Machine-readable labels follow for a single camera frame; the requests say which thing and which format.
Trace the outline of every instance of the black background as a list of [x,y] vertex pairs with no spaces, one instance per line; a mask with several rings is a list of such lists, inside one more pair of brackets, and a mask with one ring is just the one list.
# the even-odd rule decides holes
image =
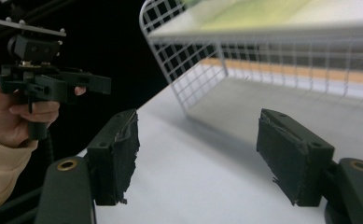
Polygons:
[[[20,4],[33,10],[47,2]],[[76,105],[61,105],[60,116],[49,128],[55,160],[76,155],[113,115],[138,109],[167,85],[139,26],[143,4],[143,0],[76,0],[31,24],[51,30],[65,29],[67,37],[60,57],[52,64],[112,78],[110,95],[86,92],[78,97]],[[0,10],[0,16],[6,14]],[[0,67],[13,63],[7,53],[10,37],[0,36]],[[15,194],[41,184],[45,166],[38,152],[33,153]]]

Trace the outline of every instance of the white table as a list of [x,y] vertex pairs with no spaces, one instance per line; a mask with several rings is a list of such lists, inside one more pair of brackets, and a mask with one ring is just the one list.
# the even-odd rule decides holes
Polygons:
[[137,113],[128,204],[96,206],[98,224],[325,223],[324,198],[319,207],[292,206],[254,146],[192,122],[170,87]]

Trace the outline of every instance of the white surface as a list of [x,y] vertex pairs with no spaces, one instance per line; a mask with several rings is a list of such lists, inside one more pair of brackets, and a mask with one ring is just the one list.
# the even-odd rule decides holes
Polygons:
[[363,100],[343,97],[340,90],[335,95],[228,77],[187,113],[242,144],[254,146],[260,110],[276,110],[332,144],[334,161],[363,160]]
[[324,199],[318,208],[292,206],[253,144],[191,122],[170,87],[137,114],[128,204],[97,206],[98,224],[325,223]]

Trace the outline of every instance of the hand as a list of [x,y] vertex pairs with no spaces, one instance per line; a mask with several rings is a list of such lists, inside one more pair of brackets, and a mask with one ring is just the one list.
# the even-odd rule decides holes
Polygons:
[[[75,94],[82,95],[86,88],[76,87]],[[43,101],[33,103],[33,112],[28,105],[19,105],[21,92],[0,93],[0,144],[6,147],[19,147],[29,138],[28,121],[44,122],[47,128],[59,117],[60,103]]]

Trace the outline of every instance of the sleeve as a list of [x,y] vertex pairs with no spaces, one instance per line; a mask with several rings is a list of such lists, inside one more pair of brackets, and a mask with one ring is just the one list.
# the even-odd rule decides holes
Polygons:
[[37,146],[38,141],[30,141],[25,146],[18,148],[0,145],[0,205],[12,193],[19,175]]

